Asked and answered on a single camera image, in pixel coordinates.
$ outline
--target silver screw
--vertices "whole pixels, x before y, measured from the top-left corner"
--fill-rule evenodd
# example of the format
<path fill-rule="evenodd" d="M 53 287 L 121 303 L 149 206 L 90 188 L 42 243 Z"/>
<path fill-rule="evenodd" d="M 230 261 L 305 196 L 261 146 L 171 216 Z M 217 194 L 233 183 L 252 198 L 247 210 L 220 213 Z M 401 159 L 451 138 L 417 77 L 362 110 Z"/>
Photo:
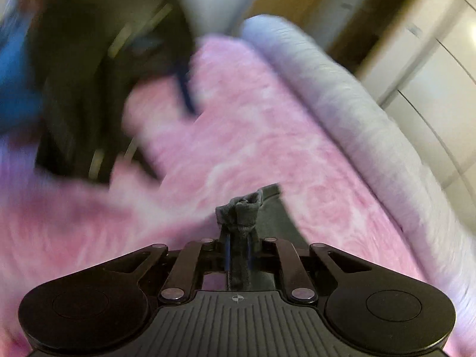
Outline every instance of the silver screw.
<path fill-rule="evenodd" d="M 162 298 L 164 299 L 175 301 L 177 299 L 182 298 L 185 295 L 185 292 L 181 288 L 172 287 L 162 290 L 160 295 L 162 295 Z"/>
<path fill-rule="evenodd" d="M 311 289 L 309 288 L 295 288 L 292 292 L 291 295 L 293 296 L 294 299 L 298 299 L 300 301 L 307 301 L 309 299 L 314 298 L 314 295 L 316 295 Z"/>

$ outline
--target ribbed gray plate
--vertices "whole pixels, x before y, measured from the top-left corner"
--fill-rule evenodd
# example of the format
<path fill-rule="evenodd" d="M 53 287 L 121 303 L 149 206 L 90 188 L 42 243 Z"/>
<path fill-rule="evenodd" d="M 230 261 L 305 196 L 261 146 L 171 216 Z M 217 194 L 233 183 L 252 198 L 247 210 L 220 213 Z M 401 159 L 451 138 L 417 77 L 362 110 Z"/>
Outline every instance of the ribbed gray plate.
<path fill-rule="evenodd" d="M 439 351 L 428 354 L 442 356 Z M 32 357 L 45 357 L 34 352 Z M 199 291 L 192 302 L 162 308 L 137 339 L 104 357 L 364 357 L 337 339 L 310 307 L 277 291 Z"/>

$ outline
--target bed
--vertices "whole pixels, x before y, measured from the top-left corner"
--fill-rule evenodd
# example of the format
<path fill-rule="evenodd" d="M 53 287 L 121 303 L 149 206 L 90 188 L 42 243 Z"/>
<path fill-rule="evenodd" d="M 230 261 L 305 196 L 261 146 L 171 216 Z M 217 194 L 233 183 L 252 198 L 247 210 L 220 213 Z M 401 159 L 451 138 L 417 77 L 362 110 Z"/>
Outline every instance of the bed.
<path fill-rule="evenodd" d="M 175 81 L 134 89 L 124 125 L 161 177 L 118 161 L 110 189 L 34 168 L 36 145 L 0 143 L 0 355 L 29 346 L 16 312 L 33 287 L 151 243 L 217 237 L 214 210 L 280 183 L 309 242 L 427 281 L 453 301 L 446 352 L 476 356 L 474 238 L 431 171 L 360 83 L 305 34 L 272 16 L 240 39 L 201 39 L 180 110 Z"/>

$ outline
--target pink fluffy surface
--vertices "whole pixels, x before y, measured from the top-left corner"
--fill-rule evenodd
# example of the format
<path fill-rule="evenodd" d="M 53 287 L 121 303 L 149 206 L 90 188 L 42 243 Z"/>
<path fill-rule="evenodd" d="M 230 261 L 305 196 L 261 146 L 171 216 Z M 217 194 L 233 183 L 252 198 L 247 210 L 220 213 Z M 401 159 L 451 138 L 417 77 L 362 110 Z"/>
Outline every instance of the pink fluffy surface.
<path fill-rule="evenodd" d="M 214 210 L 280 183 L 302 235 L 422 279 L 399 229 L 326 132 L 245 43 L 206 38 L 193 60 L 201 110 L 172 78 L 137 87 L 125 125 L 161 175 L 118 161 L 110 189 L 34 169 L 35 146 L 0 145 L 0 355 L 28 345 L 16 312 L 33 287 L 151 243 L 217 237 Z"/>

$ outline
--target pink and white fabric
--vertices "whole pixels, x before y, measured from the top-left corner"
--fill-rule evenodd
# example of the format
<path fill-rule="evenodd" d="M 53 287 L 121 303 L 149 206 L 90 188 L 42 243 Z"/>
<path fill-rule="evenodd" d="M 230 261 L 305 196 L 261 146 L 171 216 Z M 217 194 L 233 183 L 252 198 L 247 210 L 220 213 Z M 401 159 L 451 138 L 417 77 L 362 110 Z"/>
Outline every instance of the pink and white fabric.
<path fill-rule="evenodd" d="M 193 60 L 202 114 L 172 79 L 134 90 L 125 124 L 163 179 L 117 162 L 110 189 L 34 169 L 35 145 L 0 145 L 0 355 L 28 351 L 16 311 L 30 289 L 151 243 L 217 237 L 214 209 L 280 183 L 309 242 L 422 279 L 398 228 L 339 147 L 247 43 L 208 37 Z"/>

